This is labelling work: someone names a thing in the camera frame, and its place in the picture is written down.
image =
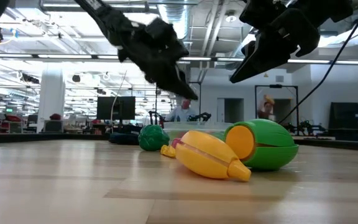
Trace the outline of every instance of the computer monitor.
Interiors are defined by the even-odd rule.
[[[98,110],[96,112],[96,119],[110,119],[111,107],[114,102],[115,96],[102,96],[98,97]],[[134,96],[120,96],[117,97],[114,109],[112,111],[112,119],[135,119],[135,103],[136,97]]]

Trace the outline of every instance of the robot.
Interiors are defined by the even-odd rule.
[[[187,84],[185,73],[177,66],[177,61],[189,52],[177,39],[171,24],[161,19],[147,26],[135,24],[101,0],[75,1],[119,49],[120,62],[127,58],[133,61],[145,73],[145,79],[160,89],[187,99],[198,99]],[[240,20],[259,31],[256,41],[242,49],[246,57],[230,78],[232,83],[287,63],[298,46],[297,57],[310,53],[318,46],[318,26],[329,18],[334,22],[345,19],[353,12],[348,0],[297,0],[288,7],[273,0],[243,1],[247,5]],[[9,0],[0,0],[0,16],[8,3]]]

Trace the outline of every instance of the man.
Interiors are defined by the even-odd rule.
[[[190,116],[196,115],[196,112],[190,108],[191,100],[183,100],[181,106],[176,107],[165,117],[166,121],[186,122]]]
[[[260,102],[258,107],[258,118],[260,119],[269,119],[274,120],[274,114],[273,114],[273,106],[274,106],[274,100],[268,97],[267,95],[264,95],[264,99]]]

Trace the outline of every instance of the wooden table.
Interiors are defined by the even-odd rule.
[[[358,151],[301,146],[249,183],[107,141],[0,144],[0,223],[358,223]]]

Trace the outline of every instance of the pillar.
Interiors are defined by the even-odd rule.
[[[37,132],[44,128],[44,121],[50,115],[60,114],[63,119],[65,109],[65,78],[61,63],[45,63],[42,71],[40,104],[38,110]]]

